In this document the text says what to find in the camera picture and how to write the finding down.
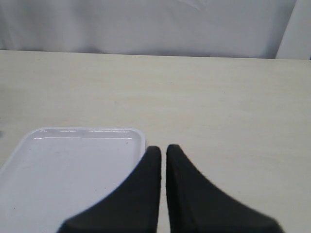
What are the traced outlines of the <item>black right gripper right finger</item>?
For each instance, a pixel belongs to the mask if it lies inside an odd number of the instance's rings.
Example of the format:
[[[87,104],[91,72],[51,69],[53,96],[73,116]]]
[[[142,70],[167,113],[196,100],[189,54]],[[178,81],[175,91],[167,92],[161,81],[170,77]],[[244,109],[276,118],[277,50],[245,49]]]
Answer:
[[[211,183],[181,147],[166,152],[166,194],[172,233],[281,233],[282,227]]]

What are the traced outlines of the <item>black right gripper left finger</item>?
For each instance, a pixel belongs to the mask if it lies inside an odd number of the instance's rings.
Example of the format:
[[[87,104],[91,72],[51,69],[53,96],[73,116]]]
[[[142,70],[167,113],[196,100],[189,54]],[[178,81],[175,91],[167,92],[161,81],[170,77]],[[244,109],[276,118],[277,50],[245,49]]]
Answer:
[[[155,233],[161,189],[161,150],[149,146],[131,174],[106,198],[66,219],[60,233]]]

